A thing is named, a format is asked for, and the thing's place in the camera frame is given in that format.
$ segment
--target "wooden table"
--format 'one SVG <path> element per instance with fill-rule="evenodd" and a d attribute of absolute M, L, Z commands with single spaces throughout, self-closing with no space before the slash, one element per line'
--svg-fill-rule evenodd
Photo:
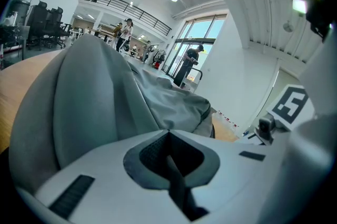
<path fill-rule="evenodd" d="M 0 72 L 0 153 L 9 146 L 16 112 L 43 68 L 62 50 L 28 58 Z"/>

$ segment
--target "black strip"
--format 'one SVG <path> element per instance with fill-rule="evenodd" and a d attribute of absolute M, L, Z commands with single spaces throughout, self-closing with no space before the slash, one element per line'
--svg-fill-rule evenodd
<path fill-rule="evenodd" d="M 255 159 L 255 160 L 258 160 L 258 161 L 263 161 L 264 158 L 265 158 L 265 155 L 256 154 L 256 153 L 252 153 L 252 152 L 248 152 L 248 151 L 242 151 L 239 155 L 242 156 L 242 157 Z"/>
<path fill-rule="evenodd" d="M 94 180 L 90 176 L 78 176 L 49 209 L 60 217 L 68 219 Z"/>
<path fill-rule="evenodd" d="M 253 134 L 252 136 L 248 137 L 248 139 L 251 139 L 251 138 L 253 138 L 255 136 L 256 136 L 256 134 Z"/>

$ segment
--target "balcony railing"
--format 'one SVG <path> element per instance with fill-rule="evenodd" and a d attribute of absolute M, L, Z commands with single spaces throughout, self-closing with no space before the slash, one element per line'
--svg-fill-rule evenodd
<path fill-rule="evenodd" d="M 132 6 L 129 3 L 122 1 L 122 0 L 86 0 L 91 1 L 93 3 L 103 4 L 105 6 L 112 7 L 123 13 L 127 14 L 128 16 L 135 17 L 140 21 L 146 23 L 148 26 L 153 27 L 160 33 L 164 35 L 168 35 L 171 28 L 155 18 L 154 16 L 150 15 L 149 13 L 139 9 L 138 7 Z"/>

